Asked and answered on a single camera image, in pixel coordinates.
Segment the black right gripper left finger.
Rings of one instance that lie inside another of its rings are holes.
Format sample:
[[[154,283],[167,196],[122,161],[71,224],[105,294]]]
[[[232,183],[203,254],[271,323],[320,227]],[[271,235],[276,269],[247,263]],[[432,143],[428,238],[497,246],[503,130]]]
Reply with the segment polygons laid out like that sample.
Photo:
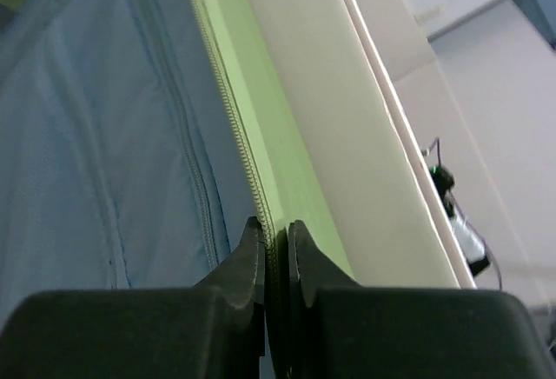
[[[4,378],[256,378],[265,351],[264,242],[255,218],[184,289],[26,298],[1,334]]]

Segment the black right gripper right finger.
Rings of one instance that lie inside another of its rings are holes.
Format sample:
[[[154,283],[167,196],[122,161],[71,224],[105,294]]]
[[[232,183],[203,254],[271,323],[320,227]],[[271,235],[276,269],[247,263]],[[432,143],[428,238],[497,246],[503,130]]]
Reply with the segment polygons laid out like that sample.
[[[358,284],[302,221],[288,228],[279,378],[543,378],[546,346],[504,292]]]

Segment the green hard-shell suitcase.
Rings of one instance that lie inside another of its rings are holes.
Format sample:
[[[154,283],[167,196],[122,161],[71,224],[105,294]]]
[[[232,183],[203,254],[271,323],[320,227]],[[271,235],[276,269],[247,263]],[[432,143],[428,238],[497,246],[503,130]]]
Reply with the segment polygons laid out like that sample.
[[[247,0],[1,0],[1,307],[200,282],[256,217],[350,265]]]

